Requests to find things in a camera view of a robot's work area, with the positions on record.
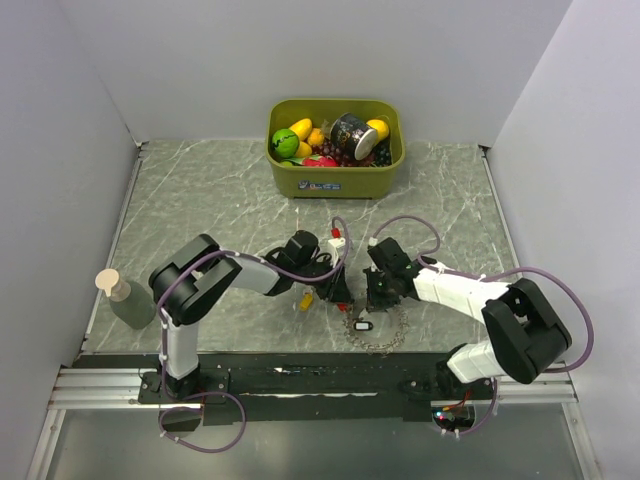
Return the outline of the orange toy fruit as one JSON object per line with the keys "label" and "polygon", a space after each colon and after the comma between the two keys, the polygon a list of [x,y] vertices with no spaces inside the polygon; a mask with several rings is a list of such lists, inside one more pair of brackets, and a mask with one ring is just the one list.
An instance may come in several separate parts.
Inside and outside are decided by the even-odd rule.
{"label": "orange toy fruit", "polygon": [[321,146],[324,143],[325,135],[320,128],[313,128],[306,139],[306,143],[311,147]]}

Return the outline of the yellow tag key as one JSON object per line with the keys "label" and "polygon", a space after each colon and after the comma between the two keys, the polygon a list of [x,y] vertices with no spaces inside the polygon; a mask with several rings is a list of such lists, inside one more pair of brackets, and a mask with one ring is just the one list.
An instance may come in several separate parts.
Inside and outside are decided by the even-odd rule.
{"label": "yellow tag key", "polygon": [[298,309],[302,312],[308,311],[309,308],[312,306],[313,301],[314,301],[314,294],[311,291],[306,291],[303,294],[302,299],[298,304]]}

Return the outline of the red toy dragonfruit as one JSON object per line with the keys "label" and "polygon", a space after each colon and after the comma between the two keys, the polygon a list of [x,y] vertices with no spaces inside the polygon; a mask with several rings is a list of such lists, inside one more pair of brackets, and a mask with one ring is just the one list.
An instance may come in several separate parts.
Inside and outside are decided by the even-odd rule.
{"label": "red toy dragonfruit", "polygon": [[305,167],[314,168],[336,168],[339,164],[330,156],[312,155],[302,160],[302,165]]}

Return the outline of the yellow toy lemon right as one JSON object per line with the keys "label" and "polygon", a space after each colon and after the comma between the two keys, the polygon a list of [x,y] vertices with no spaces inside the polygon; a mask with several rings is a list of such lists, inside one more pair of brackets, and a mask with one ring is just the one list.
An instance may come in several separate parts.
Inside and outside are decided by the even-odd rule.
{"label": "yellow toy lemon right", "polygon": [[390,128],[384,120],[371,119],[367,121],[367,125],[376,131],[378,143],[384,141],[389,136]]}

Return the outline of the green toy watermelon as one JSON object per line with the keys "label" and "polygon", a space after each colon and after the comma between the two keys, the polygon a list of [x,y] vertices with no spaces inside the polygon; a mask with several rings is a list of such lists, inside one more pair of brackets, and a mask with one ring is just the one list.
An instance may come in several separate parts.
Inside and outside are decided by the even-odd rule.
{"label": "green toy watermelon", "polygon": [[293,157],[299,144],[298,135],[291,129],[279,129],[271,137],[272,150],[283,159]]}

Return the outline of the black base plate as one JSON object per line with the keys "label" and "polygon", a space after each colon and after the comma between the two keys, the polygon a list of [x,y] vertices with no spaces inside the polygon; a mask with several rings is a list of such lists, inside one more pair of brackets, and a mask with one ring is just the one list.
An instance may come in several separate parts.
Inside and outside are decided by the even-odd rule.
{"label": "black base plate", "polygon": [[360,420],[430,422],[438,403],[489,401],[492,380],[463,384],[442,353],[203,354],[185,380],[162,380],[154,355],[82,355],[79,369],[134,368],[137,401],[157,406],[170,430],[201,423]]}

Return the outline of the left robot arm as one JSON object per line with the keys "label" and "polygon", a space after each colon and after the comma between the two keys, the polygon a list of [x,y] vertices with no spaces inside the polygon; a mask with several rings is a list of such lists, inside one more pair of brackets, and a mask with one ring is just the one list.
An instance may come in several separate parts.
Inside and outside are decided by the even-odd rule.
{"label": "left robot arm", "polygon": [[298,230],[285,245],[260,257],[225,250],[201,234],[165,260],[148,280],[161,319],[163,392],[177,402],[196,394],[199,322],[231,288],[274,297],[299,283],[341,309],[351,306],[354,297],[344,269],[347,246],[346,239],[333,238],[323,251],[314,234]]}

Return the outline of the black printed can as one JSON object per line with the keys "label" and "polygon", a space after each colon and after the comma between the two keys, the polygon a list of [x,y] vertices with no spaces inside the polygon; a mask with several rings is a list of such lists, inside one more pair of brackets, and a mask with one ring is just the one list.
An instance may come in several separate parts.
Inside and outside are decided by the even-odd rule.
{"label": "black printed can", "polygon": [[330,130],[331,144],[356,161],[367,157],[377,141],[377,131],[352,113],[341,115]]}

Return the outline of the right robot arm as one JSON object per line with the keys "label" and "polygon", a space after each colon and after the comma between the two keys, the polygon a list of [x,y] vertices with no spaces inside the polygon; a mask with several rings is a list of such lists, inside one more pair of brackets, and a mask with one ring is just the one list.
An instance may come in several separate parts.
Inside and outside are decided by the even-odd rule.
{"label": "right robot arm", "polygon": [[439,304],[483,325],[488,338],[449,352],[437,378],[439,391],[459,398],[473,382],[509,377],[532,383],[559,359],[572,338],[550,302],[527,279],[486,282],[450,273],[433,259],[411,259],[396,240],[372,239],[373,265],[367,275],[367,308],[386,310],[404,298]]}

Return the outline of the large metal keyring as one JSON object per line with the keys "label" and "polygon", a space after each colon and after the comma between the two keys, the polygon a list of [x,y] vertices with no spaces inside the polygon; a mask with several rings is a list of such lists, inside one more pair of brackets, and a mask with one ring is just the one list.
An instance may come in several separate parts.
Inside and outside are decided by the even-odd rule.
{"label": "large metal keyring", "polygon": [[[355,321],[369,321],[374,328],[368,332],[357,332],[353,329]],[[343,324],[348,342],[369,355],[387,356],[398,350],[409,330],[408,315],[400,306],[369,313],[364,306],[354,305],[343,319]]]}

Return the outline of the small yellow toy lemon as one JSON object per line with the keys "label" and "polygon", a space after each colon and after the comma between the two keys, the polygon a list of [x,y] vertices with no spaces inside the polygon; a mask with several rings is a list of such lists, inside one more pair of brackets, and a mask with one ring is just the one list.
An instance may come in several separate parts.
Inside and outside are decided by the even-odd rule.
{"label": "small yellow toy lemon", "polygon": [[304,141],[300,141],[298,148],[294,154],[295,158],[306,158],[313,153],[312,147]]}

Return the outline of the olive green plastic bin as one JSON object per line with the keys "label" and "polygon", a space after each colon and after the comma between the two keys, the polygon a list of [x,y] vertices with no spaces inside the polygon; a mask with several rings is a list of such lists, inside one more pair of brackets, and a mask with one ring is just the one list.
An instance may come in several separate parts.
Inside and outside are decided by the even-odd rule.
{"label": "olive green plastic bin", "polygon": [[[330,142],[333,123],[343,114],[352,113],[367,123],[384,120],[389,128],[388,142],[393,163],[387,167],[372,165],[371,153],[356,161]],[[295,122],[310,118],[313,128],[320,128],[325,140],[312,147],[312,155],[332,157],[336,168],[314,168],[302,165],[304,158],[280,158],[271,148],[271,137],[279,129],[289,129]],[[279,191],[289,198],[377,199],[386,195],[405,157],[404,139],[398,112],[391,105],[372,99],[297,98],[276,104],[270,113],[267,130],[266,158]]]}

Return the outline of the black tag key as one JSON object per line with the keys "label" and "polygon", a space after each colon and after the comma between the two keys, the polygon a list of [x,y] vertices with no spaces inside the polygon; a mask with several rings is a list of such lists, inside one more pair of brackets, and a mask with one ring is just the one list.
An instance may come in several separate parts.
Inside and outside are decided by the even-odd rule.
{"label": "black tag key", "polygon": [[355,321],[353,323],[353,329],[357,332],[368,332],[374,328],[373,324],[369,321]]}

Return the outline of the dark toy grapes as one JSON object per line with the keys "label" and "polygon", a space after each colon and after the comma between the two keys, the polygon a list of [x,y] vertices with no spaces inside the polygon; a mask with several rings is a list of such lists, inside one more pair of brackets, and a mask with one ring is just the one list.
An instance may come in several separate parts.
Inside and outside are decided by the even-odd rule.
{"label": "dark toy grapes", "polygon": [[388,142],[380,142],[372,151],[372,165],[375,167],[387,167],[393,163],[390,144]]}

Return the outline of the yellow toy mango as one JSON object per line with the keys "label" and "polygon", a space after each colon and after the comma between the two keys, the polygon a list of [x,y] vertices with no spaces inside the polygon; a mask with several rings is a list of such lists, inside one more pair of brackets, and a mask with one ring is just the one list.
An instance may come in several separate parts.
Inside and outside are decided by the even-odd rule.
{"label": "yellow toy mango", "polygon": [[289,129],[297,135],[300,141],[304,142],[313,130],[313,123],[310,118],[303,118],[292,124]]}

